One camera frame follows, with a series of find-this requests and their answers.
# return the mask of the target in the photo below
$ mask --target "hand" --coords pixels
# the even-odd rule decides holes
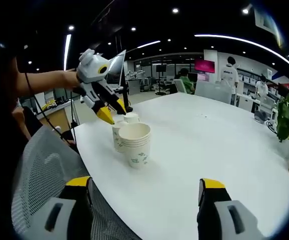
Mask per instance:
[[[31,138],[31,135],[27,129],[26,122],[25,122],[25,115],[24,115],[24,109],[21,106],[17,106],[12,111],[12,116],[18,123],[22,133],[25,135],[25,137],[29,140]]]

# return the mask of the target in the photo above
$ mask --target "person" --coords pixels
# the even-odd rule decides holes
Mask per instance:
[[[188,69],[186,68],[181,68],[179,74],[180,74],[180,79],[183,82],[184,88],[187,92],[187,94],[194,94],[195,93],[195,88],[193,86],[193,83],[190,81],[188,78]]]
[[[268,86],[266,84],[266,77],[261,75],[260,81],[257,81],[255,84],[256,94],[260,98],[265,98],[268,95]]]
[[[230,56],[227,59],[227,64],[221,69],[221,84],[231,87],[231,105],[235,104],[236,87],[238,86],[238,72],[234,68],[236,60]]]

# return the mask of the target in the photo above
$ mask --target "white table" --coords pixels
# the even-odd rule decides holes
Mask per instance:
[[[238,107],[185,93],[133,106],[151,126],[151,163],[129,167],[111,126],[75,128],[77,147],[100,192],[143,240],[197,240],[199,179],[221,181],[268,236],[289,210],[289,173],[277,137]]]

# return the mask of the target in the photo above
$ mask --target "white paper cup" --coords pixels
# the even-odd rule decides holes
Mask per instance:
[[[119,137],[124,156],[135,169],[144,167],[149,160],[151,129],[144,123],[131,123],[120,128]]]
[[[124,151],[124,147],[121,143],[121,139],[119,137],[119,129],[124,126],[129,124],[126,121],[117,121],[114,125],[112,125],[112,134],[113,134],[113,144],[114,148],[119,152],[122,153]]]
[[[139,115],[136,112],[128,112],[126,115],[123,116],[123,119],[130,124],[140,122]]]

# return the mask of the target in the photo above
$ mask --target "monitor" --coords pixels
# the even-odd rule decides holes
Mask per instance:
[[[166,71],[167,71],[167,65],[166,64],[164,64],[164,65],[157,65],[157,66],[155,66],[156,68],[155,68],[155,71],[157,72],[157,73],[165,73]]]
[[[118,84],[121,86],[121,76],[123,74],[126,50],[110,59],[109,71],[105,77],[108,84]]]
[[[189,72],[188,78],[191,82],[196,82],[198,80],[198,74],[194,72]]]
[[[207,72],[207,73],[215,73],[215,62],[207,61],[202,59],[196,59],[194,61],[194,69],[197,71]]]
[[[278,94],[285,98],[289,94],[289,89],[285,85],[278,83]]]

